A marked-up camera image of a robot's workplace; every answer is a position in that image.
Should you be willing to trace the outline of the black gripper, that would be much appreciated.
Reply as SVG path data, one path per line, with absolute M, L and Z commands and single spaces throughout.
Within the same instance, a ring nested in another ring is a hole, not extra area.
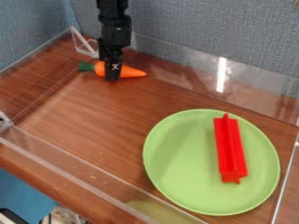
M 101 36 L 97 39 L 98 56 L 105 57 L 105 80 L 117 81 L 121 72 L 121 49 L 130 45 L 132 19 L 128 15 L 104 17 L 100 15 Z

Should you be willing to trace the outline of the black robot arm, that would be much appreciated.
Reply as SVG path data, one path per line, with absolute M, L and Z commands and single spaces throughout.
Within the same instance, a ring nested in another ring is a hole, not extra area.
M 130 45 L 132 19 L 125 14 L 128 0 L 96 0 L 101 35 L 97 39 L 98 60 L 104 62 L 105 81 L 117 81 L 122 48 Z

